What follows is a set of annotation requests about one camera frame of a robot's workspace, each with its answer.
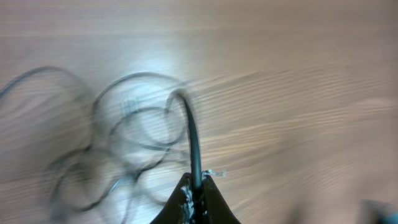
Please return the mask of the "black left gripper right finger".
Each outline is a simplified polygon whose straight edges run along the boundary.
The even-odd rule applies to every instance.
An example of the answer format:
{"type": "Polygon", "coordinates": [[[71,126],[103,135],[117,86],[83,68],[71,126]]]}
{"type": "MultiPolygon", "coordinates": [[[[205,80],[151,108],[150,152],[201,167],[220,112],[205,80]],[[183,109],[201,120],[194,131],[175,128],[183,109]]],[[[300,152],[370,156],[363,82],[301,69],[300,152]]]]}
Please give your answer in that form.
{"type": "Polygon", "coordinates": [[[202,174],[202,223],[205,224],[240,224],[234,216],[220,190],[216,186],[212,170],[206,170],[202,174]]]}

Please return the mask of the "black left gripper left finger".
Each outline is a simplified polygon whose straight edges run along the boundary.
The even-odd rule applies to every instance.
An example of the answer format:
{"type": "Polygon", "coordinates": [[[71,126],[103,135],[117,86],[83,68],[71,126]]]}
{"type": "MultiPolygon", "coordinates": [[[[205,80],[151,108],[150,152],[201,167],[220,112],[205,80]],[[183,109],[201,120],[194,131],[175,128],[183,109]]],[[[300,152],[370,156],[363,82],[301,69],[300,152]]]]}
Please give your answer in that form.
{"type": "Polygon", "coordinates": [[[190,224],[195,213],[192,180],[184,173],[163,209],[150,224],[190,224]]]}

